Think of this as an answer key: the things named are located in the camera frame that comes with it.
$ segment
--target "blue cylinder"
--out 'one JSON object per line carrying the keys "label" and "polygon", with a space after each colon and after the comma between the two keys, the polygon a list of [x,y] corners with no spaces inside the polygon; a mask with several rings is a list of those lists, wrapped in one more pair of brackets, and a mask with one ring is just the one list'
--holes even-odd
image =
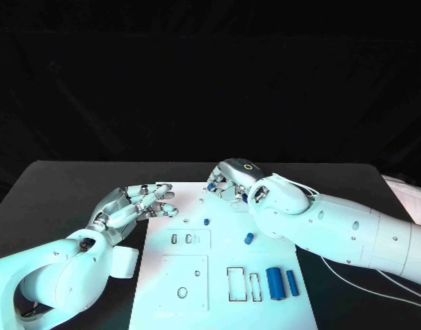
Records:
{"label": "blue cylinder", "polygon": [[267,269],[267,279],[270,287],[272,300],[283,300],[287,298],[287,293],[285,292],[282,270],[277,267]]}
{"label": "blue cylinder", "polygon": [[296,279],[295,279],[293,270],[289,270],[287,271],[287,280],[290,281],[292,294],[295,296],[299,296],[299,291],[298,291],[298,286],[296,286]]}
{"label": "blue cylinder", "polygon": [[247,234],[247,237],[246,237],[246,244],[251,244],[253,243],[253,238],[256,237],[256,235],[250,232],[249,234]]}

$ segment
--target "circular hole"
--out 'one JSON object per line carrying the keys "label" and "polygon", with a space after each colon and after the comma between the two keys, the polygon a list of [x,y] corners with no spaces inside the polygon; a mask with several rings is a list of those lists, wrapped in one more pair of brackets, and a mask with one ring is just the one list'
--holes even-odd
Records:
{"label": "circular hole", "polygon": [[184,299],[188,296],[188,289],[181,287],[178,290],[178,297]]}

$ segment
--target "black curtain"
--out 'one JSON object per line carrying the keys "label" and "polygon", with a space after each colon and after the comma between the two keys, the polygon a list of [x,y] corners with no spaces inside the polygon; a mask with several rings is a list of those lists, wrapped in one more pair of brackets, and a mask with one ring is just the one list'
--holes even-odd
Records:
{"label": "black curtain", "polygon": [[37,160],[365,162],[421,185],[420,14],[354,10],[0,1],[0,201]]}

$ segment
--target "cable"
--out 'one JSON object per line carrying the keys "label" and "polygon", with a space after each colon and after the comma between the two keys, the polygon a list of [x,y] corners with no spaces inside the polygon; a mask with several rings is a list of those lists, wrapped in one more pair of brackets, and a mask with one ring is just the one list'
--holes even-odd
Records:
{"label": "cable", "polygon": [[397,282],[393,277],[390,277],[387,275],[387,273],[381,272],[380,270],[377,270],[383,276],[385,276],[388,278],[388,280],[391,280],[400,287],[403,287],[407,291],[410,291],[413,294],[419,295],[419,297],[421,297],[421,294],[419,292],[416,292],[411,288],[406,287],[400,282]]}
{"label": "cable", "polygon": [[361,290],[370,292],[371,294],[377,294],[377,296],[381,296],[381,297],[385,297],[385,298],[390,298],[390,299],[396,299],[396,300],[398,300],[398,301],[404,301],[406,303],[410,303],[410,304],[413,304],[413,305],[421,307],[421,304],[419,304],[419,303],[414,302],[414,301],[410,301],[410,300],[406,300],[406,299],[401,299],[401,298],[397,298],[397,297],[393,297],[393,296],[387,296],[387,294],[381,294],[381,293],[378,293],[378,292],[374,292],[374,291],[368,290],[368,289],[365,289],[364,287],[355,285],[352,282],[349,282],[349,281],[348,281],[348,280],[347,280],[347,279],[345,279],[345,278],[336,273],[336,271],[332,269],[331,265],[328,264],[325,257],[322,257],[322,260],[325,261],[325,264],[326,264],[329,270],[335,273],[336,277],[338,277],[344,282],[347,282],[347,283],[349,283],[352,286],[355,286],[358,289],[361,289]]}

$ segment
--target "white robotic arm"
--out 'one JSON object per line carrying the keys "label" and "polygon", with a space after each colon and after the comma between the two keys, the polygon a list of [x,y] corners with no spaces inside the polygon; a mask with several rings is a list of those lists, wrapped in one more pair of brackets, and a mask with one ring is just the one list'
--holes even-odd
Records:
{"label": "white robotic arm", "polygon": [[[132,278],[139,251],[116,246],[136,223],[174,216],[172,186],[117,188],[99,203],[87,228],[67,239],[0,258],[0,329],[51,329],[97,301],[109,276]],[[28,313],[15,308],[15,292],[38,304]]]}
{"label": "white robotic arm", "polygon": [[[225,190],[218,188],[224,179]],[[391,272],[421,284],[421,225],[319,194],[277,174],[264,177],[246,159],[221,162],[208,183],[208,190],[227,201],[249,202],[270,237],[286,237],[332,261]]]}

